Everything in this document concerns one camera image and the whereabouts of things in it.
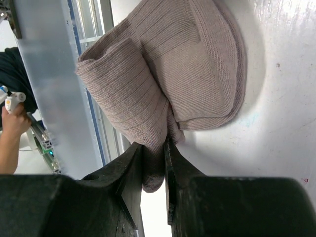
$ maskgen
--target knit beanie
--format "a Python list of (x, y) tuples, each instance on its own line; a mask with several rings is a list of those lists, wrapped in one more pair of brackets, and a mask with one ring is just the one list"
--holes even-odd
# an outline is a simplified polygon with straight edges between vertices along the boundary
[(143, 188), (163, 181), (163, 143), (231, 120), (244, 97), (245, 53), (220, 1), (142, 0), (79, 58), (78, 75), (112, 125), (143, 144)]

